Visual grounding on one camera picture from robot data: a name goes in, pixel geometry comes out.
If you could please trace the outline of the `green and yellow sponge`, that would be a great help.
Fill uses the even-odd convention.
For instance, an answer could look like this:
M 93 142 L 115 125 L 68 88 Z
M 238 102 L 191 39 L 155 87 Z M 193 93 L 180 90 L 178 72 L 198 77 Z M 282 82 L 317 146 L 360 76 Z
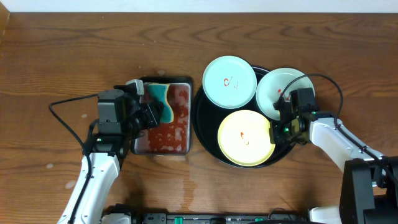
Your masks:
M 161 123 L 172 123 L 174 121 L 174 112 L 167 99 L 169 87 L 170 85 L 166 83 L 151 83 L 147 86 L 150 97 L 164 106 L 160 116 Z

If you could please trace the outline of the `mint plate with zigzag stain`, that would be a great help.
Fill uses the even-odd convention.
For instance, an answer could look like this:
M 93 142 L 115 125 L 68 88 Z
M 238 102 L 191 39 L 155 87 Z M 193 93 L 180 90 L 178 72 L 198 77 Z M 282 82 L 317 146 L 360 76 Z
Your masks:
M 279 111 L 274 103 L 279 99 L 284 88 L 304 73 L 294 68 L 278 68 L 261 78 L 256 90 L 256 102 L 259 109 L 270 119 L 279 121 Z

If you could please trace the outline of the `yellow plate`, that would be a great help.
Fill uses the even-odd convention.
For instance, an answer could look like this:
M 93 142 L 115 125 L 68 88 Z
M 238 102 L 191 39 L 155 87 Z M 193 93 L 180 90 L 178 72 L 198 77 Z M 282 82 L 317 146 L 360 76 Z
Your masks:
M 233 164 L 254 167 L 268 160 L 275 150 L 269 134 L 270 121 L 251 110 L 235 111 L 221 122 L 217 141 Z

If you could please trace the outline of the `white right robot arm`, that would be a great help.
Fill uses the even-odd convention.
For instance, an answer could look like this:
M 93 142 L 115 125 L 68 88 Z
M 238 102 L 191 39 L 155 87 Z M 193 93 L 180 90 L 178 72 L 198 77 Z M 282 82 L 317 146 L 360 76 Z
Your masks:
M 397 223 L 397 158 L 360 141 L 335 115 L 306 106 L 283 110 L 270 127 L 273 144 L 311 143 L 343 172 L 338 208 L 314 208 L 310 219 L 341 223 Z

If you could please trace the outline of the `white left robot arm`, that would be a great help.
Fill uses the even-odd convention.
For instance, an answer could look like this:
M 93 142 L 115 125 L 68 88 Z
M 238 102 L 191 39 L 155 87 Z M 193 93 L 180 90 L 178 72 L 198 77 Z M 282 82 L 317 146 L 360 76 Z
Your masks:
M 98 119 L 86 141 L 78 139 L 83 159 L 75 188 L 59 223 L 100 223 L 109 191 L 117 179 L 131 143 L 145 129 L 160 123 L 165 105 L 140 103 L 139 93 L 114 89 L 95 94 Z

